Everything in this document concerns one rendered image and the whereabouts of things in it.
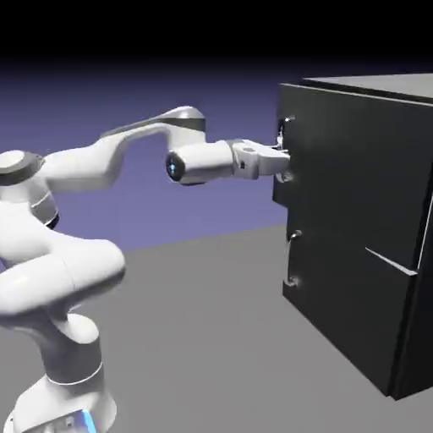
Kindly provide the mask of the black cabinet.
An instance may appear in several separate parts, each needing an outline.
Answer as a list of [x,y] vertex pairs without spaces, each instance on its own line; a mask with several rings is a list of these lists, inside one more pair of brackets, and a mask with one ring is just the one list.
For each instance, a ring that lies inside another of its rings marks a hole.
[[284,297],[383,394],[433,387],[433,73],[282,84],[277,120]]

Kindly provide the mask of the black cabinet door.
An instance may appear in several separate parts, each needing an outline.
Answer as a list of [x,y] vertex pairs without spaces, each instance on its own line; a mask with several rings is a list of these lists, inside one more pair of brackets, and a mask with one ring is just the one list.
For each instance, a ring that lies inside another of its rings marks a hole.
[[275,200],[417,269],[433,195],[433,98],[299,81],[279,87],[290,182]]
[[283,294],[383,394],[392,393],[407,297],[418,272],[334,229],[288,216],[299,286]]

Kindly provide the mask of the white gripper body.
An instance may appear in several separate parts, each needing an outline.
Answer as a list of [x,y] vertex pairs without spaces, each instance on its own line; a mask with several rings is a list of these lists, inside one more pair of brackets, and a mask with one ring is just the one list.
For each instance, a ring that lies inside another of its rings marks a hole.
[[290,155],[269,145],[254,143],[255,176],[273,176],[288,170]]

